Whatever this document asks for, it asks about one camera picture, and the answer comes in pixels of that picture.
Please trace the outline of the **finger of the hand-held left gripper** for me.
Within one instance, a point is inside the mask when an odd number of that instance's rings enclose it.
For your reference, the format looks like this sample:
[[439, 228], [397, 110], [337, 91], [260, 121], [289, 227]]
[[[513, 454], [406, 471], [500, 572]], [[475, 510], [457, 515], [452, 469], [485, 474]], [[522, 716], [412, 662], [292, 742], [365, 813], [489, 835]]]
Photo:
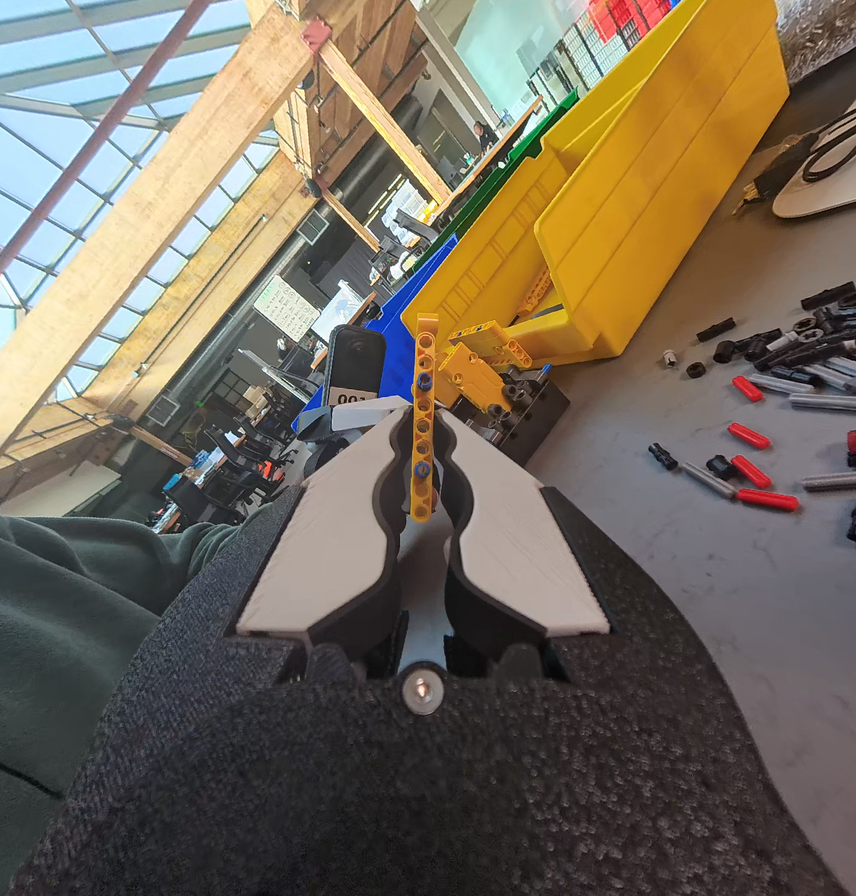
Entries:
[[399, 409], [409, 409], [409, 401], [397, 395], [340, 403], [332, 411], [332, 431], [342, 433], [374, 427]]

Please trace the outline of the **yellow lego beam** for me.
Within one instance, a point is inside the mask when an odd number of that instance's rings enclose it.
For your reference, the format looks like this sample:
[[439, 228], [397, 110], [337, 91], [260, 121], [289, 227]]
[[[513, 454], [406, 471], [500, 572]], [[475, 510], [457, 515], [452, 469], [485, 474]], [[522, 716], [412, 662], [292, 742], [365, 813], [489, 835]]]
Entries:
[[419, 315], [414, 339], [414, 373], [412, 382], [412, 448], [410, 516], [412, 521], [430, 521], [434, 507], [433, 473], [427, 479], [417, 480], [412, 476], [412, 467], [420, 461], [427, 461], [434, 469], [434, 411], [435, 390], [417, 392], [414, 382], [420, 373], [427, 372], [435, 377], [436, 346], [439, 328], [437, 315]]

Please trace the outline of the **white rounded board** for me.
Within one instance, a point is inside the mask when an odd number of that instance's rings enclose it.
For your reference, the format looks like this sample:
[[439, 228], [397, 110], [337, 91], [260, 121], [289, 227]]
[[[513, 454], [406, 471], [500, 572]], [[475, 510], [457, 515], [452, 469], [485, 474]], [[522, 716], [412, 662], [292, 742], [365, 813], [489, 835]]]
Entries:
[[822, 126], [799, 170], [772, 202], [772, 213], [791, 220], [856, 205], [856, 100]]

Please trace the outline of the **blue plastic bin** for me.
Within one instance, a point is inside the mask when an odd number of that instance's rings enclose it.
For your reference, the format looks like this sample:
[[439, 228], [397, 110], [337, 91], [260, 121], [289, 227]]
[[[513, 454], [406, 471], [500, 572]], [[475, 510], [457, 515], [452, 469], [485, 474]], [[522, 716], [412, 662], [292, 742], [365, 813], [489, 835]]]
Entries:
[[377, 397], [387, 398], [396, 395], [411, 400], [414, 339], [402, 322], [401, 314], [410, 308], [415, 298], [418, 297], [458, 242], [459, 237], [456, 234], [447, 238], [420, 270], [385, 302], [381, 308], [381, 317], [367, 322], [364, 326], [365, 330], [382, 334], [387, 343]]

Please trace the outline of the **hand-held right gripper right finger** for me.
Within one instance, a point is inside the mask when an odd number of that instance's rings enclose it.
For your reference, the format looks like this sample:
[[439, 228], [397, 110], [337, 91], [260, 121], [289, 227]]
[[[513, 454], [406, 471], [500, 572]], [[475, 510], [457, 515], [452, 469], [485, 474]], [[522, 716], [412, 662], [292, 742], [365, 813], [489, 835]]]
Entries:
[[560, 640], [606, 636], [594, 594], [543, 484], [458, 420], [438, 414], [446, 553], [445, 669], [456, 678], [573, 678]]

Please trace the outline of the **pile of small lego pins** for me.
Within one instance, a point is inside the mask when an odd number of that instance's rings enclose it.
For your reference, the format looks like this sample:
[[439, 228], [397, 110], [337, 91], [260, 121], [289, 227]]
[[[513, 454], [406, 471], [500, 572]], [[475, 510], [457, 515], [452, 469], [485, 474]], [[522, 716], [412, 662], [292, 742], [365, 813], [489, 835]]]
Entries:
[[[847, 281], [800, 301], [805, 313], [787, 329], [761, 330], [741, 340], [717, 344], [713, 363], [742, 359], [747, 373], [732, 387], [758, 404], [769, 394], [792, 409], [856, 414], [856, 283]], [[772, 478], [747, 456], [715, 454], [702, 466], [682, 463], [657, 442], [648, 454], [668, 473], [686, 473], [696, 483], [732, 503], [794, 513], [800, 499], [774, 491]], [[856, 429], [847, 432], [847, 470], [802, 480], [808, 494], [856, 491]], [[856, 544], [856, 500], [849, 512], [846, 538]]]

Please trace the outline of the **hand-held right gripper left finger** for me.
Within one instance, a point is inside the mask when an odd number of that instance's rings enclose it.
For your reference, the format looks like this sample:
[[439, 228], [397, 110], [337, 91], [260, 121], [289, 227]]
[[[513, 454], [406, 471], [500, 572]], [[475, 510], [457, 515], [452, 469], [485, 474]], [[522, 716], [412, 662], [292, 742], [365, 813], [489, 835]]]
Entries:
[[411, 409], [383, 412], [309, 476], [236, 617], [237, 647], [338, 649], [361, 678], [392, 678], [408, 627], [397, 569]]

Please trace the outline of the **yellow plastic bin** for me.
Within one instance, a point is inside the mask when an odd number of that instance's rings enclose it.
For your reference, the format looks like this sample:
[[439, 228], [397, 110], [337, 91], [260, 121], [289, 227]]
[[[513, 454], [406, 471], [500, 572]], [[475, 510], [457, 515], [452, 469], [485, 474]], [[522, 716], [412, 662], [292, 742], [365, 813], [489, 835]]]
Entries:
[[772, 1], [682, 2], [542, 138], [401, 313], [511, 323], [539, 364], [617, 357], [785, 99]]

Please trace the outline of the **green plastic bin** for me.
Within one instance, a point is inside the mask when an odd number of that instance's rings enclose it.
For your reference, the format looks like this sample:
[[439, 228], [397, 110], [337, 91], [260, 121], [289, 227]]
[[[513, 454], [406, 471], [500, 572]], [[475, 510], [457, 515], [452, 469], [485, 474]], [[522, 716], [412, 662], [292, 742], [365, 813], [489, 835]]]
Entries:
[[542, 121], [534, 127], [534, 129], [525, 135], [514, 148], [509, 152], [502, 168], [495, 170], [477, 191], [467, 200], [463, 208], [461, 208], [447, 226], [440, 232], [437, 239], [431, 244], [429, 249], [422, 254], [420, 259], [415, 263], [411, 270], [412, 274], [416, 274], [427, 265], [429, 260], [440, 251], [444, 243], [451, 239], [452, 236], [462, 237], [474, 222], [482, 215], [492, 199], [501, 190], [501, 188], [510, 180], [520, 164], [527, 158], [536, 158], [539, 156], [543, 146], [543, 136], [556, 123], [564, 118], [568, 111], [579, 101], [578, 90], [573, 89], [554, 109], [542, 119]]

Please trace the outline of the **black and yellow lego model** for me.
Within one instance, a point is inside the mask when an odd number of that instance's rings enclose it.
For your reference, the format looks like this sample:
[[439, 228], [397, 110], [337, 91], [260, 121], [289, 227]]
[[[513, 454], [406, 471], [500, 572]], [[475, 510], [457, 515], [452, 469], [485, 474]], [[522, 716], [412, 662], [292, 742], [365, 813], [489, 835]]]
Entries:
[[569, 399], [508, 329], [495, 321], [458, 330], [438, 362], [435, 396], [460, 422], [525, 467]]

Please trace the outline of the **person in green sweatshirt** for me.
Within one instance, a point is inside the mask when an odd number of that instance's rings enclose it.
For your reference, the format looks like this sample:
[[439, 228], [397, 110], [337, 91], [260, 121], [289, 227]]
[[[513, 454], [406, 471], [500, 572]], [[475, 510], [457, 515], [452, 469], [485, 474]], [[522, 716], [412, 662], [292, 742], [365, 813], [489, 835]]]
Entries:
[[0, 894], [61, 806], [206, 527], [0, 515]]

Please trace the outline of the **yellow lego ladder frame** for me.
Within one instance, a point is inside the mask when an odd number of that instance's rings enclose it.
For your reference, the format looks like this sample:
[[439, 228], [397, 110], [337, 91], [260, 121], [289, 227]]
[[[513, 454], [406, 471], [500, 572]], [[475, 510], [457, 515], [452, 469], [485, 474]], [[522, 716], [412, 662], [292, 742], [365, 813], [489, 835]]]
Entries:
[[546, 294], [552, 285], [551, 274], [548, 267], [542, 268], [536, 276], [532, 285], [528, 288], [526, 295], [523, 297], [518, 308], [515, 311], [515, 319], [522, 321], [529, 319], [536, 308], [545, 299]]

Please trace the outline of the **crinkled clear plastic bag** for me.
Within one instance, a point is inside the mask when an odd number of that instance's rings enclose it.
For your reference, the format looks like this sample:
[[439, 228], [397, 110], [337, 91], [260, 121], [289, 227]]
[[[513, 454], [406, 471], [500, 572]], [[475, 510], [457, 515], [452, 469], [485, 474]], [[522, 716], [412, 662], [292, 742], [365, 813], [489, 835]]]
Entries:
[[777, 1], [776, 5], [790, 83], [856, 49], [856, 1]]

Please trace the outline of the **wall of clear parts drawers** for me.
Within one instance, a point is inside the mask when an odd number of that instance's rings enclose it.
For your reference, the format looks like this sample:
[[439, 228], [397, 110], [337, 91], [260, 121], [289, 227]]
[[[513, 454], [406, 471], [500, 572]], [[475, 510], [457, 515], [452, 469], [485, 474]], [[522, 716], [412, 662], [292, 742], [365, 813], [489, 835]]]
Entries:
[[574, 93], [583, 98], [619, 61], [617, 41], [601, 38], [589, 12], [583, 13], [527, 79], [527, 88], [547, 109]]

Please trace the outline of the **black office chair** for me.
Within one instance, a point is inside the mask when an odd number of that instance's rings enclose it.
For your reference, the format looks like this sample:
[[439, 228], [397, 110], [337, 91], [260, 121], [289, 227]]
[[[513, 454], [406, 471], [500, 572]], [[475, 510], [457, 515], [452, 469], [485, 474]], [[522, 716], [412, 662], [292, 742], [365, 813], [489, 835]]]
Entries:
[[244, 443], [234, 444], [217, 427], [207, 427], [204, 436], [223, 453], [224, 465], [234, 471], [233, 485], [244, 494], [260, 494], [264, 500], [271, 500], [283, 486], [285, 470], [282, 462], [268, 454], [251, 453]]

